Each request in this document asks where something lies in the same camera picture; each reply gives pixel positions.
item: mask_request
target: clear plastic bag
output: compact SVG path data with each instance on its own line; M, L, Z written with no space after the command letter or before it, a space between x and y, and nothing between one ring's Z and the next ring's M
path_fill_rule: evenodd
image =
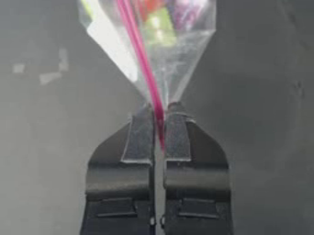
M81 22L127 79L163 110L179 100L216 31L216 0L79 0Z

